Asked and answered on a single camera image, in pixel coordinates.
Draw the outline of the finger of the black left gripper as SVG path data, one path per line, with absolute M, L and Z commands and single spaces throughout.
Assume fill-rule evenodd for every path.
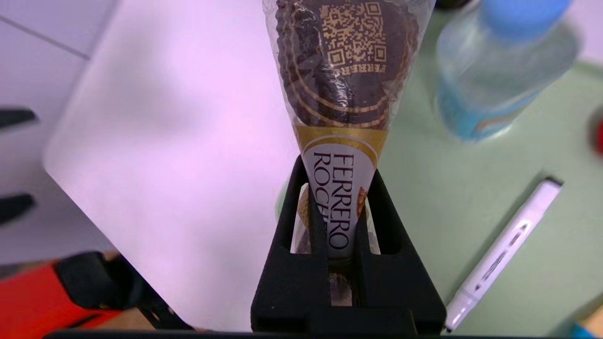
M 14 125 L 23 124 L 37 120 L 36 114 L 30 109 L 1 109 L 0 128 L 9 128 Z
M 3 195 L 0 198 L 0 225 L 6 225 L 36 206 L 30 194 Z

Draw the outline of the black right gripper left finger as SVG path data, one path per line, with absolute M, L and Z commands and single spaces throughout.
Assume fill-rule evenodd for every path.
M 310 253 L 290 252 L 297 204 L 308 176 L 297 157 L 269 255 L 251 306 L 253 332 L 308 332 L 308 320 L 330 307 L 326 226 L 313 198 L 306 210 L 310 221 Z

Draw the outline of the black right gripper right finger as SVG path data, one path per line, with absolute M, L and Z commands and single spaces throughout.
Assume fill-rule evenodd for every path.
M 364 307 L 398 309 L 413 322 L 416 333 L 440 333 L 447 315 L 429 273 L 399 217 L 379 171 L 375 172 L 368 202 L 379 245 L 370 250 L 366 213 L 355 232 L 355 292 Z

